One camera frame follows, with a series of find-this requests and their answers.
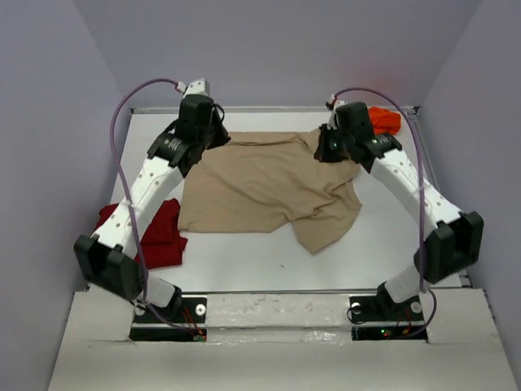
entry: grey wall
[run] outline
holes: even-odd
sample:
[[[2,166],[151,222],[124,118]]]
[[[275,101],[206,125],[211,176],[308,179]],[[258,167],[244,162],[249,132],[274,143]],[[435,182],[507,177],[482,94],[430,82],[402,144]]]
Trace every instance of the grey wall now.
[[[203,76],[222,104],[315,106],[353,85],[422,102],[479,3],[74,1],[123,92],[152,77]],[[177,98],[155,89],[133,105]]]
[[[47,389],[121,95],[71,0],[0,4],[0,389]]]
[[[421,110],[442,191],[485,220],[486,288],[521,385],[521,2],[484,0]]]

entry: white table surface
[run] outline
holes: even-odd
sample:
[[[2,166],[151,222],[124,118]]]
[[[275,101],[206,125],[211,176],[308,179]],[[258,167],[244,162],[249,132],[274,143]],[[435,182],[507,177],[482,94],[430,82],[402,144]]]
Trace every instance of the white table surface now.
[[[134,114],[121,159],[132,182],[155,137],[175,114]],[[229,131],[310,131],[327,121],[329,112],[226,111]],[[405,120],[397,136],[416,164],[414,144]],[[315,256],[296,240],[291,224],[271,234],[197,234],[188,238],[182,266],[155,270],[154,275],[185,292],[282,291],[376,288],[410,265],[418,248],[418,227],[394,196],[363,170],[354,180],[363,203],[352,229]],[[183,185],[170,194],[182,204]],[[112,203],[120,202],[120,180]],[[461,287],[457,275],[440,286]]]
[[[93,286],[74,297],[49,390],[515,391],[483,292],[436,291],[428,344],[351,340],[338,294],[210,294],[202,344],[132,342],[131,304]],[[237,319],[251,327],[223,330]]]

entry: purple cable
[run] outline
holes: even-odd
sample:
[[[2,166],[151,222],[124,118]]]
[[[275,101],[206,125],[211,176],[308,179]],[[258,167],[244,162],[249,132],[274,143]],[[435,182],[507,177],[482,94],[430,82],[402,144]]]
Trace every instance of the purple cable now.
[[[413,141],[414,141],[414,148],[416,149],[416,160],[418,161],[418,188],[419,188],[419,218],[418,218],[418,225],[419,225],[419,256],[420,256],[420,262],[419,262],[419,274],[420,274],[420,281],[419,281],[419,287],[420,292],[425,293],[427,289],[425,289],[424,284],[424,278],[425,278],[425,243],[424,243],[424,235],[425,235],[425,190],[423,188],[423,155],[422,155],[422,148],[421,148],[421,141],[420,141],[420,135],[418,132],[418,129],[416,128],[416,124],[411,122],[409,118],[407,117],[407,114],[401,109],[401,107],[396,103],[393,99],[389,98],[385,94],[378,92],[377,90],[373,90],[371,88],[365,88],[365,87],[352,87],[352,88],[344,88],[343,90],[338,91],[333,96],[335,99],[339,97],[339,95],[344,94],[346,92],[351,91],[365,91],[370,92],[372,94],[376,94],[385,100],[387,100],[392,106],[400,112],[400,114],[405,118],[405,122],[407,122],[407,125],[410,128],[410,132],[413,135]],[[436,310],[438,308],[438,301],[436,299],[436,295],[431,289],[428,289],[429,293],[432,295],[432,313],[429,319],[425,322],[425,324],[419,328],[416,332],[413,332],[412,334],[409,334],[407,337],[416,336],[423,330],[426,330],[429,324],[431,324],[432,319],[434,318],[434,315],[436,314]]]
[[[131,90],[126,96],[124,96],[123,99],[120,101],[120,103],[117,105],[116,110],[114,110],[114,114],[112,115],[111,129],[110,129],[111,150],[112,150],[112,157],[114,158],[114,163],[116,163],[117,172],[121,178],[121,184],[123,185],[123,192],[125,193],[125,198],[129,202],[129,216],[130,216],[130,223],[132,224],[132,234],[134,236],[134,241],[136,242],[136,248],[138,249],[139,265],[141,266],[141,272],[143,274],[142,302],[161,322],[168,324],[170,327],[179,328],[179,329],[184,330],[184,329],[186,329],[186,327],[180,327],[180,326],[176,325],[175,323],[172,323],[172,322],[168,321],[167,319],[163,318],[157,312],[157,310],[154,308],[153,305],[150,305],[147,303],[148,269],[147,269],[147,265],[145,263],[145,256],[143,255],[143,248],[141,246],[141,241],[139,240],[138,222],[136,219],[136,213],[134,211],[134,203],[132,201],[132,196],[130,195],[129,183],[127,182],[125,173],[123,172],[123,167],[121,166],[121,163],[120,163],[120,157],[118,156],[117,150],[116,150],[115,128],[116,128],[117,117],[120,114],[121,109],[129,101],[129,99],[132,98],[138,91],[142,90],[146,86],[149,86],[150,84],[155,84],[155,83],[169,83],[169,84],[173,84],[176,88],[178,86],[177,81],[174,81],[171,79],[166,79],[166,78],[152,79],[152,80],[145,81],[144,83],[140,84],[139,86],[137,86],[136,88]]]

